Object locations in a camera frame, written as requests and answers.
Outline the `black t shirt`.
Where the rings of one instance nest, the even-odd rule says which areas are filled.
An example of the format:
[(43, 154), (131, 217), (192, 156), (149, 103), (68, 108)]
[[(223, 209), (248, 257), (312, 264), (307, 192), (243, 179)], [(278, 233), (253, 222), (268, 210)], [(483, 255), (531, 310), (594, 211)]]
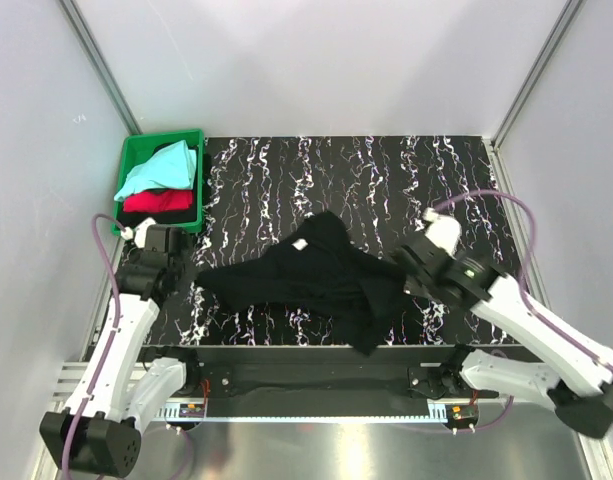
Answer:
[(406, 302), (405, 272), (351, 243), (333, 212), (306, 218), (257, 259), (199, 272), (198, 286), (231, 312), (278, 304), (333, 320), (337, 341), (370, 355)]

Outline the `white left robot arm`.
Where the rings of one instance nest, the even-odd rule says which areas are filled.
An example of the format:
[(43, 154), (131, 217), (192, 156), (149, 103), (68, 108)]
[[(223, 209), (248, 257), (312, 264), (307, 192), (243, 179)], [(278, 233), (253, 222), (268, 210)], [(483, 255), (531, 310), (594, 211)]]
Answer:
[(134, 240), (136, 257), (111, 272), (109, 318), (79, 383), (62, 410), (45, 413), (40, 423), (45, 447), (66, 478), (74, 472), (128, 476), (160, 408), (201, 386), (198, 356), (182, 347), (157, 349), (148, 371), (129, 383), (145, 336), (183, 275), (186, 233), (147, 222)]

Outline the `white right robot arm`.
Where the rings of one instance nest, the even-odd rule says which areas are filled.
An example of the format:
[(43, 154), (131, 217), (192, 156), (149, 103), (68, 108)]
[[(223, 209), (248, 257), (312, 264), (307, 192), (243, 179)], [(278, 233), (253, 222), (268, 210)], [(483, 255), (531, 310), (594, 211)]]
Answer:
[(439, 365), (409, 371), (415, 394), (438, 400), (490, 391), (539, 405), (567, 427), (602, 439), (613, 426), (613, 350), (543, 306), (522, 298), (499, 266), (465, 252), (451, 255), (425, 234), (392, 253), (413, 292), (468, 310), (509, 333), (536, 356), (525, 362), (457, 345)]

